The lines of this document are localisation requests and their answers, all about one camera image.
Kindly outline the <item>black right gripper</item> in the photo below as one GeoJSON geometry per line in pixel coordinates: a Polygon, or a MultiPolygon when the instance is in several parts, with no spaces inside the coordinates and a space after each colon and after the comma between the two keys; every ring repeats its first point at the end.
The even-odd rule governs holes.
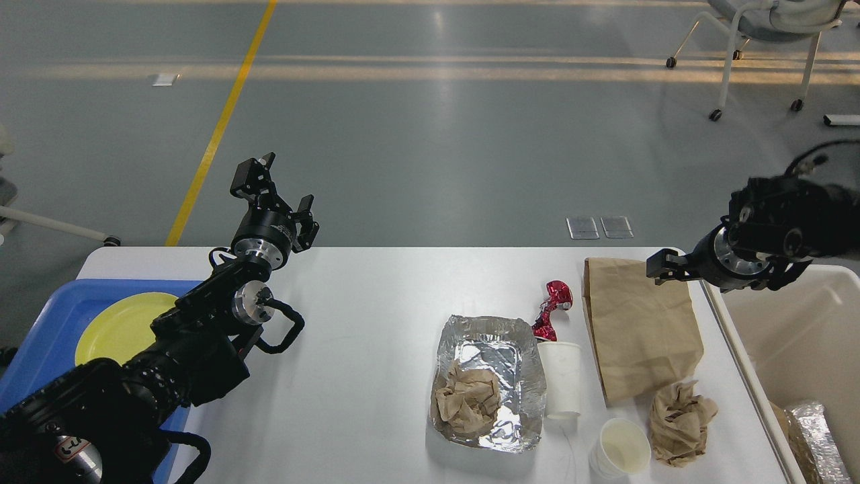
{"type": "Polygon", "coordinates": [[[728,244],[727,230],[718,226],[686,255],[664,248],[647,259],[647,277],[655,284],[668,281],[703,280],[722,293],[753,287],[767,278],[772,263],[763,259],[744,259],[728,244]]]}

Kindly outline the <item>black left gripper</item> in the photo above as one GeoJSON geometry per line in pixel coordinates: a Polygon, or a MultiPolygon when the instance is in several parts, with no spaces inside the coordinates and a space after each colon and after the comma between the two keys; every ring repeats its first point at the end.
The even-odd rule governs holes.
{"type": "Polygon", "coordinates": [[[303,197],[295,211],[277,202],[270,174],[275,157],[267,153],[239,163],[230,185],[230,195],[249,205],[234,234],[231,253],[262,259],[271,270],[284,267],[290,254],[309,250],[320,229],[312,213],[314,195],[303,197]]]}

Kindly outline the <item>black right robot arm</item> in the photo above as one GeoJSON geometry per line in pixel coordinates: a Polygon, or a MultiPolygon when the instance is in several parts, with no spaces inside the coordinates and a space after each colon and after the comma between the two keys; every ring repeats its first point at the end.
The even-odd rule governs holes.
{"type": "Polygon", "coordinates": [[[828,161],[827,149],[857,144],[823,142],[795,157],[777,177],[751,177],[732,193],[727,214],[692,252],[655,252],[646,263],[647,277],[656,285],[703,280],[722,293],[776,291],[817,259],[857,260],[857,190],[808,180],[828,161]]]}

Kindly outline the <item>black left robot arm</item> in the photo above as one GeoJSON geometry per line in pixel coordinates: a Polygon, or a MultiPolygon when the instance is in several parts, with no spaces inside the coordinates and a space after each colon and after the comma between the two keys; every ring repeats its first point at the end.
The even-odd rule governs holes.
{"type": "Polygon", "coordinates": [[[275,153],[237,166],[231,196],[248,209],[212,273],[151,323],[155,340],[127,362],[96,358],[2,414],[3,483],[151,483],[174,444],[197,450],[178,478],[194,483],[212,457],[196,433],[163,423],[179,407],[221,399],[249,377],[253,348],[285,352],[303,316],[267,287],[319,230],[313,196],[293,209],[277,194],[275,153]]]}

